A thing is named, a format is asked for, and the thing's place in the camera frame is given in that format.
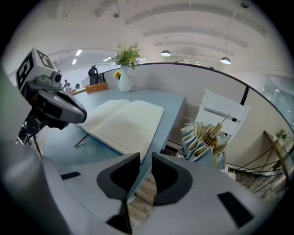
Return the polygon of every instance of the white vase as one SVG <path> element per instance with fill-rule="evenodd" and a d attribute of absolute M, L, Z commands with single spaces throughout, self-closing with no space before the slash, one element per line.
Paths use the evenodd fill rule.
<path fill-rule="evenodd" d="M 119 89 L 119 79 L 116 79 L 116 85 L 117 85 L 117 87 Z"/>
<path fill-rule="evenodd" d="M 128 74 L 128 67 L 121 66 L 120 70 L 121 70 L 121 75 L 119 80 L 119 90 L 121 92 L 130 92 L 130 90 L 132 89 L 132 84 Z"/>

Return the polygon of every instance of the blue tabletop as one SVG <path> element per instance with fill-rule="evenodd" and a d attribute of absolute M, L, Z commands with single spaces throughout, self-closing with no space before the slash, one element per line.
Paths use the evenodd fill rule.
<path fill-rule="evenodd" d="M 81 102 L 88 112 L 108 100 L 119 99 L 126 99 L 131 102 L 136 100 L 146 101 L 164 109 L 157 131 L 140 166 L 138 178 L 128 195 L 130 196 L 149 170 L 152 152 L 160 152 L 165 145 L 184 97 L 159 90 L 133 89 L 129 93 L 122 93 L 115 88 L 90 94 L 83 92 L 74 97 Z M 63 130 L 50 128 L 46 138 L 45 156 L 51 158 L 56 165 L 60 166 L 87 164 L 121 156 L 120 153 L 92 136 L 88 136 L 77 147 L 74 147 L 86 134 L 75 124 L 69 124 Z"/>

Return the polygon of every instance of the open book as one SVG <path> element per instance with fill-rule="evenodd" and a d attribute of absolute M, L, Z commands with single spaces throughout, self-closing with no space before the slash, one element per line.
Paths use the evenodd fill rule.
<path fill-rule="evenodd" d="M 91 136 L 122 154 L 140 153 L 143 161 L 164 110 L 144 101 L 110 100 L 77 124 Z"/>

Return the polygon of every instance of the table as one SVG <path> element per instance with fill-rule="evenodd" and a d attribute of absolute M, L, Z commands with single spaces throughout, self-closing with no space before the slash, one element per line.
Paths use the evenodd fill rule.
<path fill-rule="evenodd" d="M 170 92 L 145 89 L 133 89 L 129 93 L 122 93 L 117 88 L 109 88 L 90 94 L 83 92 L 74 97 L 81 102 L 88 112 L 108 100 L 118 99 L 126 99 L 131 102 L 136 100 L 146 101 L 164 109 L 157 131 L 140 166 L 140 173 L 128 194 L 128 197 L 130 197 L 151 167 L 152 152 L 160 152 L 165 147 L 184 97 Z M 92 136 L 87 137 L 75 148 L 74 146 L 86 134 L 84 130 L 74 124 L 69 124 L 63 130 L 49 129 L 45 143 L 45 156 L 51 158 L 57 166 L 87 164 L 121 156 L 120 153 Z"/>
<path fill-rule="evenodd" d="M 273 140 L 273 136 L 271 134 L 269 134 L 266 131 L 264 131 L 263 133 L 269 140 L 274 152 L 277 154 L 280 164 L 285 173 L 286 181 L 288 184 L 290 184 L 291 164 L 287 164 L 288 160 L 289 160 L 289 163 L 292 162 L 291 159 L 289 158 L 290 154 L 277 141 Z"/>
<path fill-rule="evenodd" d="M 82 93 L 82 92 L 86 92 L 86 88 L 82 87 L 82 88 L 76 89 L 75 91 L 69 92 L 69 94 L 77 95 L 77 94 Z"/>

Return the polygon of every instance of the white ceiling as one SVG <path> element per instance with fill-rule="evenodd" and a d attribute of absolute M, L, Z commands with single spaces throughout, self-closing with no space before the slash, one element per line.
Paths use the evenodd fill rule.
<path fill-rule="evenodd" d="M 103 59 L 114 56 L 118 42 L 138 41 L 142 57 L 149 62 L 186 59 L 222 70 L 222 57 L 228 56 L 233 65 L 235 57 L 273 35 L 270 23 L 256 7 L 249 3 L 243 9 L 241 2 L 45 0 L 16 31 L 11 51 L 22 56 L 21 51 L 26 54 L 35 46 L 57 67 L 69 68 L 74 58 L 75 66 L 104 63 Z M 83 51 L 75 57 L 78 49 Z M 162 50 L 169 50 L 172 57 L 160 56 Z M 18 67 L 13 59 L 9 72 Z"/>

